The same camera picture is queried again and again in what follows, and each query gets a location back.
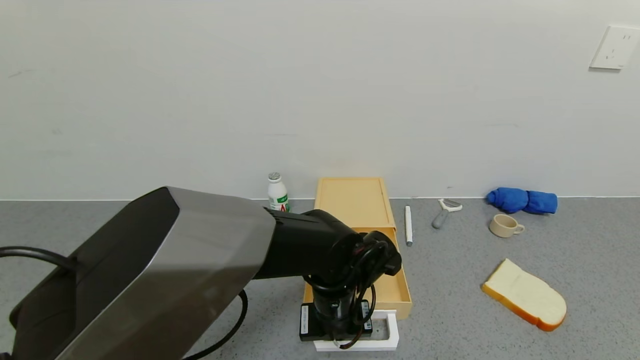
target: white pen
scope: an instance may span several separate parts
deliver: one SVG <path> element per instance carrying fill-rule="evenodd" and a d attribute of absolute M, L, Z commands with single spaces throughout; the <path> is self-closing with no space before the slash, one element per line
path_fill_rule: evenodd
<path fill-rule="evenodd" d="M 404 235 L 406 236 L 406 246 L 413 245 L 413 227 L 411 225 L 411 207 L 404 207 Z"/>

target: bottle cap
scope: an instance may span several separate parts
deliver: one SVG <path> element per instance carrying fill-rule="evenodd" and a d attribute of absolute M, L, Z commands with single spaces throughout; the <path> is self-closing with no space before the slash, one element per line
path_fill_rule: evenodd
<path fill-rule="evenodd" d="M 269 174 L 269 181 L 272 183 L 279 183 L 281 179 L 279 172 L 272 172 Z"/>

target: gray peeler handle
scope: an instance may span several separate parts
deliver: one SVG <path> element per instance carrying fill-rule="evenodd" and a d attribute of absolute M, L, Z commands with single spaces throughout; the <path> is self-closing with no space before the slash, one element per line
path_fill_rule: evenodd
<path fill-rule="evenodd" d="M 431 226 L 435 227 L 436 229 L 441 228 L 444 225 L 445 220 L 447 220 L 448 214 L 449 214 L 449 210 L 442 209 L 441 212 L 438 214 L 438 216 L 435 219 L 433 219 Z"/>

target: gray countertop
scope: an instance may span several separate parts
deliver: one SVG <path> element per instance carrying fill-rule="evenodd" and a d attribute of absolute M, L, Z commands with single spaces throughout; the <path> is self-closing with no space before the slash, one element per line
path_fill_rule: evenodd
<path fill-rule="evenodd" d="M 638 359 L 640 356 L 640 199 L 561 199 L 552 216 L 517 213 L 527 230 L 494 237 L 487 225 L 497 210 L 462 200 L 444 228 L 430 223 L 435 200 L 392 200 L 400 253 L 413 298 L 399 321 L 395 352 L 317 353 L 298 339 L 302 279 L 252 281 L 243 326 L 206 359 Z M 0 246 L 29 245 L 62 254 L 113 216 L 123 202 L 0 202 Z M 414 245 L 404 244 L 404 206 L 413 213 Z M 292 201 L 293 210 L 313 202 Z M 564 296 L 568 314 L 543 332 L 485 295 L 480 286 L 509 258 Z M 32 259 L 0 260 L 0 315 L 51 266 Z M 216 342 L 235 322 L 239 301 L 194 346 Z M 13 329 L 0 322 L 0 352 L 10 351 Z"/>

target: vegetable peeler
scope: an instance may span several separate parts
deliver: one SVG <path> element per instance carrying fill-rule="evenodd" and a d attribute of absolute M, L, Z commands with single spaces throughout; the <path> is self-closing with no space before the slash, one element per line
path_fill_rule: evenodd
<path fill-rule="evenodd" d="M 442 210 L 431 223 L 431 226 L 436 229 L 439 229 L 444 225 L 444 222 L 445 220 L 447 220 L 447 215 L 449 213 L 462 210 L 462 204 L 460 204 L 459 202 L 455 202 L 449 199 L 438 199 L 438 202 L 440 203 L 440 207 L 442 208 Z"/>

